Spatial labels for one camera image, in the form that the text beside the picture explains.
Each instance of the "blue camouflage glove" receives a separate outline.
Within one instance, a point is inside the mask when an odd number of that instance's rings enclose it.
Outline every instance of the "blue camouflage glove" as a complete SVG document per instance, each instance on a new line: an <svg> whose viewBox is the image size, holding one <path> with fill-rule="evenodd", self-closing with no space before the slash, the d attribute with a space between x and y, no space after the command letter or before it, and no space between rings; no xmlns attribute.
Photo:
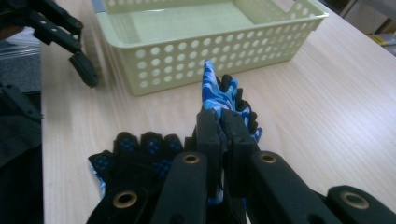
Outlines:
<svg viewBox="0 0 396 224"><path fill-rule="evenodd" d="M183 150L175 134L142 134L140 144L130 133L119 133L113 152L89 157L104 198L88 224L149 223L173 158Z"/></svg>
<svg viewBox="0 0 396 224"><path fill-rule="evenodd" d="M251 110L250 104L242 100L242 89L238 89L238 81L224 75L221 81L216 77L213 63L205 61L205 71L202 82L202 101L204 109L214 109L221 117L221 109L238 113L245 122L252 138L259 142L262 128L258 128L257 114Z"/></svg>

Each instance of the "perforated basket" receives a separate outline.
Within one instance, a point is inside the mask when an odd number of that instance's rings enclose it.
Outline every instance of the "perforated basket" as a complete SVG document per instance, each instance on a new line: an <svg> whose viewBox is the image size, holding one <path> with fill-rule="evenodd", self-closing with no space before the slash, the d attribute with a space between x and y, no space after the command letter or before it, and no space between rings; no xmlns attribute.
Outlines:
<svg viewBox="0 0 396 224"><path fill-rule="evenodd" d="M328 16L316 0L92 0L135 95L291 59Z"/></svg>

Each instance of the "table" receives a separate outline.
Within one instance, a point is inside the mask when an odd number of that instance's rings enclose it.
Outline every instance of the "table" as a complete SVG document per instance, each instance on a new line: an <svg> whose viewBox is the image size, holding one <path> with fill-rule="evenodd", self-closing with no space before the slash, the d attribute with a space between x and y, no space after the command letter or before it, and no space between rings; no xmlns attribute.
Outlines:
<svg viewBox="0 0 396 224"><path fill-rule="evenodd" d="M200 83L133 96L111 63L91 1L58 0L85 24L83 44L101 77L90 89L59 46L42 46L46 223L84 223L101 196L87 158L119 132L191 136ZM396 58L330 12L295 57L234 74L281 155L313 190L363 189L396 211Z"/></svg>

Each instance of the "plastic basket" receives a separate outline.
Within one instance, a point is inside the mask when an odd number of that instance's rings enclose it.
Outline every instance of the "plastic basket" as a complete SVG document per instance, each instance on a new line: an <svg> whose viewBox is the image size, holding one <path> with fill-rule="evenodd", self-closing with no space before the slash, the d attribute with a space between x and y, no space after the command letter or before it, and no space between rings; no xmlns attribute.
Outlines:
<svg viewBox="0 0 396 224"><path fill-rule="evenodd" d="M134 95L291 59L328 13L316 0L92 0Z"/></svg>

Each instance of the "basket hole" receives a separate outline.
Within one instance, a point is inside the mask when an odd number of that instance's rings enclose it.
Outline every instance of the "basket hole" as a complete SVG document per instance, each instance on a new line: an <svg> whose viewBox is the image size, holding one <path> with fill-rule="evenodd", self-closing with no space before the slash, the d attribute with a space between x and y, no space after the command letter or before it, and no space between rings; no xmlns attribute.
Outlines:
<svg viewBox="0 0 396 224"><path fill-rule="evenodd" d="M137 67L140 69L144 69L148 66L148 64L146 62L140 62L137 64Z"/></svg>
<svg viewBox="0 0 396 224"><path fill-rule="evenodd" d="M236 37L236 39L242 40L242 39L244 38L244 36L245 36L245 34L244 34L244 33L241 33L241 34L239 34L239 35Z"/></svg>
<svg viewBox="0 0 396 224"><path fill-rule="evenodd" d="M187 77L192 77L193 75L194 75L193 71L188 71L186 74Z"/></svg>
<svg viewBox="0 0 396 224"><path fill-rule="evenodd" d="M161 61L159 59L154 59L154 60L151 61L151 65L158 66L158 65L160 65L160 62Z"/></svg>
<svg viewBox="0 0 396 224"><path fill-rule="evenodd" d="M158 76L160 73L161 73L160 69L154 69L154 70L152 70L152 72L151 72L151 74L152 74L154 77Z"/></svg>
<svg viewBox="0 0 396 224"><path fill-rule="evenodd" d="M172 81L172 77L171 77L171 76L167 76L167 77L165 77L165 78L163 79L163 81L165 81L165 82L170 82L170 81Z"/></svg>
<svg viewBox="0 0 396 224"><path fill-rule="evenodd" d="M223 48L223 52L228 52L229 50L230 50L230 46L229 45L227 45L227 46L225 46Z"/></svg>
<svg viewBox="0 0 396 224"><path fill-rule="evenodd" d="M171 73L172 70L173 70L173 68L171 66L167 66L164 71L165 71L165 73Z"/></svg>
<svg viewBox="0 0 396 224"><path fill-rule="evenodd" d="M176 75L176 79L181 80L183 78L183 74L179 73Z"/></svg>
<svg viewBox="0 0 396 224"><path fill-rule="evenodd" d="M217 54L217 53L219 53L219 51L220 51L220 48L213 48L212 49L212 53L213 54Z"/></svg>
<svg viewBox="0 0 396 224"><path fill-rule="evenodd" d="M193 52L190 53L190 58L191 59L194 59L196 57L197 57L197 52L196 51L193 51Z"/></svg>
<svg viewBox="0 0 396 224"><path fill-rule="evenodd" d="M137 58L144 58L146 56L146 52L143 49L140 49L136 52Z"/></svg>
<svg viewBox="0 0 396 224"><path fill-rule="evenodd" d="M247 49L249 46L250 46L250 42L246 42L246 43L244 44L244 49Z"/></svg>
<svg viewBox="0 0 396 224"><path fill-rule="evenodd" d="M168 56L165 58L165 62L166 63L171 63L173 61L173 57L172 56Z"/></svg>
<svg viewBox="0 0 396 224"><path fill-rule="evenodd" d="M161 83L161 80L157 77L157 78L154 78L153 80L152 80L152 84L153 85L159 85Z"/></svg>
<svg viewBox="0 0 396 224"><path fill-rule="evenodd" d="M239 58L245 58L245 55L246 55L246 54L247 54L247 53L244 52L244 51L240 52L240 53L239 53Z"/></svg>
<svg viewBox="0 0 396 224"><path fill-rule="evenodd" d="M195 67L195 62L190 62L189 65L188 65L188 67L189 67L189 68Z"/></svg>
<svg viewBox="0 0 396 224"><path fill-rule="evenodd" d="M184 64L179 64L177 67L176 67L176 69L178 70L178 71L181 71L181 70L183 70L184 69Z"/></svg>
<svg viewBox="0 0 396 224"><path fill-rule="evenodd" d="M174 49L174 46L173 46L173 45L167 45L167 46L165 47L165 51L168 52L168 53L172 52L173 49Z"/></svg>
<svg viewBox="0 0 396 224"><path fill-rule="evenodd" d="M201 56L205 57L205 56L207 56L208 53L209 53L209 50L208 50L208 49L204 49L204 50L201 52Z"/></svg>
<svg viewBox="0 0 396 224"><path fill-rule="evenodd" d="M147 72L139 73L139 77L142 78L142 79L147 78L148 77L148 73Z"/></svg>
<svg viewBox="0 0 396 224"><path fill-rule="evenodd" d="M149 83L147 81L140 82L140 87L141 88L146 88L148 85L149 85Z"/></svg>
<svg viewBox="0 0 396 224"><path fill-rule="evenodd" d="M152 48L150 52L152 55L157 55L160 53L160 48Z"/></svg>
<svg viewBox="0 0 396 224"><path fill-rule="evenodd" d="M178 49L180 49L180 50L184 50L184 49L186 49L186 47L187 47L187 44L186 43L180 43L179 45L178 45Z"/></svg>
<svg viewBox="0 0 396 224"><path fill-rule="evenodd" d="M236 58L236 53L233 53L232 55L230 55L230 59L234 60Z"/></svg>
<svg viewBox="0 0 396 224"><path fill-rule="evenodd" d="M235 44L235 45L233 46L233 50L239 50L240 47L241 47L240 44Z"/></svg>
<svg viewBox="0 0 396 224"><path fill-rule="evenodd" d="M199 41L198 40L194 40L191 42L191 47L192 48L197 48L199 46Z"/></svg>
<svg viewBox="0 0 396 224"><path fill-rule="evenodd" d="M186 55L185 55L185 54L179 54L179 55L177 56L177 59L178 59L179 61L184 61L184 60L186 59Z"/></svg>
<svg viewBox="0 0 396 224"><path fill-rule="evenodd" d="M226 41L227 42L233 41L233 35L227 35Z"/></svg>
<svg viewBox="0 0 396 224"><path fill-rule="evenodd" d="M212 43L212 39L207 38L207 39L204 40L204 45L205 45L205 46L209 46L210 43Z"/></svg>
<svg viewBox="0 0 396 224"><path fill-rule="evenodd" d="M216 44L221 43L221 41L222 41L222 36L218 36L218 37L215 39Z"/></svg>

